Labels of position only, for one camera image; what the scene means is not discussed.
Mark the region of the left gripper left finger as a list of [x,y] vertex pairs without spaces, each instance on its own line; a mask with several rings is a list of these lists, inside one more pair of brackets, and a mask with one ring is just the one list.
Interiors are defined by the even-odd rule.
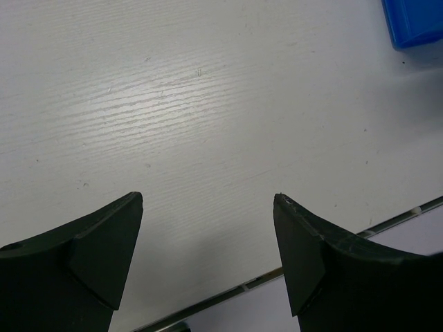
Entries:
[[2,331],[108,331],[143,216],[130,192],[84,217],[1,248]]

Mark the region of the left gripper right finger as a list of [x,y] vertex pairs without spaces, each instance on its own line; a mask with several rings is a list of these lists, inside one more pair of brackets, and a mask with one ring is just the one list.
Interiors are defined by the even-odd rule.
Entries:
[[442,254],[369,241],[276,194],[273,220],[301,331],[441,331]]

